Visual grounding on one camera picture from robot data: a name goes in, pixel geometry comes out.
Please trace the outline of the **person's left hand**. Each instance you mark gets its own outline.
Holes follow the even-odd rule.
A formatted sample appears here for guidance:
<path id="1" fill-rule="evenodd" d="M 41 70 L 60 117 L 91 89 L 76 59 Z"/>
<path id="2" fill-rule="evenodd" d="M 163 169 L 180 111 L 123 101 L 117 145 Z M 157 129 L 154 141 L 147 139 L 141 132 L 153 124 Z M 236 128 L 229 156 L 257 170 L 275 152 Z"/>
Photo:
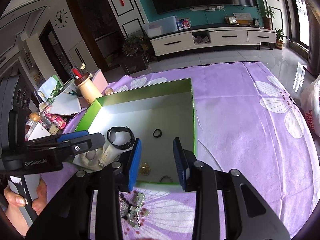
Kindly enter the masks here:
<path id="1" fill-rule="evenodd" d="M 38 198 L 32 202 L 33 210 L 39 215 L 47 205 L 47 185 L 41 178 L 40 183 L 36 189 Z M 4 189 L 4 196 L 8 201 L 8 208 L 5 212 L 7 218 L 10 220 L 15 229 L 25 237 L 29 226 L 23 217 L 20 207 L 25 206 L 25 201 L 22 196 L 11 191 L 9 185 Z"/>

